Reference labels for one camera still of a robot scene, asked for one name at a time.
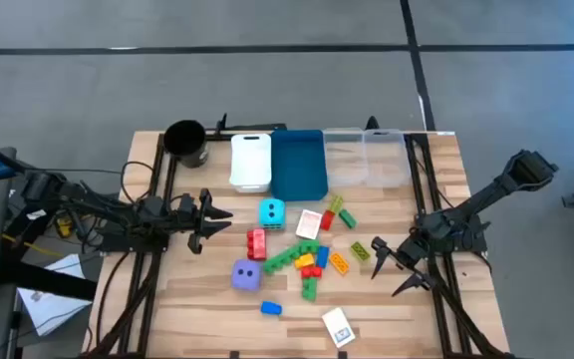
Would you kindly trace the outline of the blue plastic tray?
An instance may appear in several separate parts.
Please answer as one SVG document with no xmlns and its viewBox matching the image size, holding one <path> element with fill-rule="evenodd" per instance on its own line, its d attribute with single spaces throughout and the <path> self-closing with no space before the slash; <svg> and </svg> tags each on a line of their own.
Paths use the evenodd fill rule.
<svg viewBox="0 0 574 359">
<path fill-rule="evenodd" d="M 317 201 L 328 193 L 320 130 L 279 130 L 271 138 L 271 193 L 283 201 Z"/>
</svg>

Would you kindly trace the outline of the yellow tool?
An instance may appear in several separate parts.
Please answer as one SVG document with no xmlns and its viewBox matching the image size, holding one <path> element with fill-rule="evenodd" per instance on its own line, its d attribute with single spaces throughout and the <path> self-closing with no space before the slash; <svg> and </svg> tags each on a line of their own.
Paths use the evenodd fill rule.
<svg viewBox="0 0 574 359">
<path fill-rule="evenodd" d="M 69 238 L 74 233 L 73 221 L 67 214 L 56 217 L 54 225 L 57 235 L 61 238 Z"/>
</svg>

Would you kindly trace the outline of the white card box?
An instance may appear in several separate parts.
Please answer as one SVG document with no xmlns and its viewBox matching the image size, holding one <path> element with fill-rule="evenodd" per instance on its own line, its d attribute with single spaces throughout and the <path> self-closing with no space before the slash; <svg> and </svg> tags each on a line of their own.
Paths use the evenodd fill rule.
<svg viewBox="0 0 574 359">
<path fill-rule="evenodd" d="M 356 339 L 356 335 L 341 307 L 323 314 L 322 320 L 338 349 Z"/>
</svg>

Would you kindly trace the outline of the white paper sheets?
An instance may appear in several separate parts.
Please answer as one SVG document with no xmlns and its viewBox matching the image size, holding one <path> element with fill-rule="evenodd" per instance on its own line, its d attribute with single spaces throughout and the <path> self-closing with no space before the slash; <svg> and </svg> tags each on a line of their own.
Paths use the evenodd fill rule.
<svg viewBox="0 0 574 359">
<path fill-rule="evenodd" d="M 69 254 L 45 266 L 45 269 L 85 278 L 78 254 Z M 59 296 L 34 289 L 18 288 L 17 291 L 39 336 L 51 333 L 92 304 L 91 300 Z"/>
</svg>

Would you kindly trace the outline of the clear plastic container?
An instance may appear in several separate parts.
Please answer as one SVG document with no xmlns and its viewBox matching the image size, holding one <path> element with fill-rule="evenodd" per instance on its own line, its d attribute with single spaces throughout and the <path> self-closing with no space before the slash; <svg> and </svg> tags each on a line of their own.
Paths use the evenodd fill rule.
<svg viewBox="0 0 574 359">
<path fill-rule="evenodd" d="M 364 132 L 368 176 L 371 187 L 400 187 L 411 181 L 411 170 L 404 134 L 398 130 L 377 129 Z"/>
<path fill-rule="evenodd" d="M 330 128 L 323 131 L 329 187 L 357 185 L 368 175 L 364 131 Z"/>
</svg>

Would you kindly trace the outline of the black desk frame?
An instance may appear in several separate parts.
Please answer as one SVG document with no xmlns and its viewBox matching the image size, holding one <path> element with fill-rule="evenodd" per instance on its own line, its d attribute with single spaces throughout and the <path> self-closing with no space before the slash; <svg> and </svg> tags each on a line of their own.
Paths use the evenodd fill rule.
<svg viewBox="0 0 574 359">
<path fill-rule="evenodd" d="M 58 211 L 48 204 L 57 196 L 65 177 L 51 173 L 30 173 L 24 179 L 20 196 L 24 206 L 2 231 L 0 238 L 0 285 L 34 289 L 70 298 L 92 300 L 97 283 L 85 278 L 49 270 L 22 261 L 29 245 L 46 232 Z"/>
</svg>

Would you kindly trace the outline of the black round cup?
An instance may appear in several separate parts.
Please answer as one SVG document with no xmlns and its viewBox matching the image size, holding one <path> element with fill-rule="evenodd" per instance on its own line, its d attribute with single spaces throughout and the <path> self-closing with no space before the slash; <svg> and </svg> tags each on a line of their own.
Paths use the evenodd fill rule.
<svg viewBox="0 0 574 359">
<path fill-rule="evenodd" d="M 195 120 L 181 120 L 163 134 L 163 147 L 183 166 L 201 167 L 208 158 L 206 130 Z"/>
</svg>

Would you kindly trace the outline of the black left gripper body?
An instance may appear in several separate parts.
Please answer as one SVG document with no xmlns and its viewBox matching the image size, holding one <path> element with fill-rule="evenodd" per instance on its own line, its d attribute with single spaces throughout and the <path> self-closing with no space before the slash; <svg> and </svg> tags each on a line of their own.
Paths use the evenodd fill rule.
<svg viewBox="0 0 574 359">
<path fill-rule="evenodd" d="M 203 205 L 195 202 L 195 198 L 189 193 L 180 196 L 180 202 L 176 210 L 177 222 L 175 229 L 181 232 L 191 231 L 198 239 L 202 238 Z"/>
</svg>

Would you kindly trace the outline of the long green toy block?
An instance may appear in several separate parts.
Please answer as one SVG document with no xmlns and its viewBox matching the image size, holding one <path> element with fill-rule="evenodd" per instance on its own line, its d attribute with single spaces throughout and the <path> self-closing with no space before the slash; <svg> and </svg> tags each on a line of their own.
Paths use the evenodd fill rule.
<svg viewBox="0 0 574 359">
<path fill-rule="evenodd" d="M 263 263 L 263 271 L 265 274 L 271 275 L 280 270 L 282 267 L 289 265 L 302 255 L 298 247 L 290 247 L 283 250 L 279 254 L 267 259 Z"/>
</svg>

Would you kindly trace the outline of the white plastic bin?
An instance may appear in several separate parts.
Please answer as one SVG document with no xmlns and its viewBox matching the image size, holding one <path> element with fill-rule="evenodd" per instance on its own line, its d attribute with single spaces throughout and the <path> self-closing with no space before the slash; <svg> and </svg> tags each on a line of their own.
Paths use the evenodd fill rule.
<svg viewBox="0 0 574 359">
<path fill-rule="evenodd" d="M 231 138 L 230 144 L 230 184 L 238 192 L 267 192 L 272 180 L 271 137 L 239 134 Z"/>
</svg>

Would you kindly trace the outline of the purple foam die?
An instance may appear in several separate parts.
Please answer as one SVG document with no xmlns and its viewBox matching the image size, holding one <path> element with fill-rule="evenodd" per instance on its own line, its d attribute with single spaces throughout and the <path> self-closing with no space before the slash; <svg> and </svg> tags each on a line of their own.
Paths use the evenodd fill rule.
<svg viewBox="0 0 574 359">
<path fill-rule="evenodd" d="M 238 259 L 231 273 L 231 286 L 235 289 L 258 291 L 261 285 L 262 265 L 250 259 Z"/>
</svg>

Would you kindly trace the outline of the orange lego brick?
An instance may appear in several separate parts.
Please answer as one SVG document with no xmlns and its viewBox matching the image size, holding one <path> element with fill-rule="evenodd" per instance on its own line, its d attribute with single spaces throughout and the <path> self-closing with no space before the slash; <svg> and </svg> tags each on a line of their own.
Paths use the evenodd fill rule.
<svg viewBox="0 0 574 359">
<path fill-rule="evenodd" d="M 329 262 L 341 275 L 345 276 L 349 272 L 349 263 L 341 253 L 333 252 L 329 256 Z"/>
</svg>

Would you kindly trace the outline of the large red toy block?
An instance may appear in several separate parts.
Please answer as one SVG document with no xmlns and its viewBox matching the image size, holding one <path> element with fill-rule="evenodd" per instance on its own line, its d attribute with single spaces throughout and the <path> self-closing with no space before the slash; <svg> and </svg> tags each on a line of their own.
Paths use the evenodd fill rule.
<svg viewBox="0 0 574 359">
<path fill-rule="evenodd" d="M 267 258 L 265 230 L 263 228 L 248 230 L 246 237 L 247 257 L 250 260 L 265 260 Z"/>
</svg>

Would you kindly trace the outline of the cyan foam die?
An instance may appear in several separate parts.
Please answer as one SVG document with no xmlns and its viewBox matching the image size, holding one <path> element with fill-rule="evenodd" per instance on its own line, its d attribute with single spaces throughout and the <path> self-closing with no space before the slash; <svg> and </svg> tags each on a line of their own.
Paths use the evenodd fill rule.
<svg viewBox="0 0 574 359">
<path fill-rule="evenodd" d="M 259 203 L 259 219 L 261 227 L 279 230 L 285 227 L 285 203 L 277 198 L 265 198 Z"/>
</svg>

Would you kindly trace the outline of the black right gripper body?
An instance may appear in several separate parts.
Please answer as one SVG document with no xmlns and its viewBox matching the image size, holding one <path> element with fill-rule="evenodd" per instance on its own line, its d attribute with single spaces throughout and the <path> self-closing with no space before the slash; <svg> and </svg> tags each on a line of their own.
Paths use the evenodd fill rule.
<svg viewBox="0 0 574 359">
<path fill-rule="evenodd" d="M 404 267 L 415 267 L 416 264 L 428 256 L 429 243 L 420 234 L 411 234 L 398 247 L 396 254 L 398 262 Z"/>
</svg>

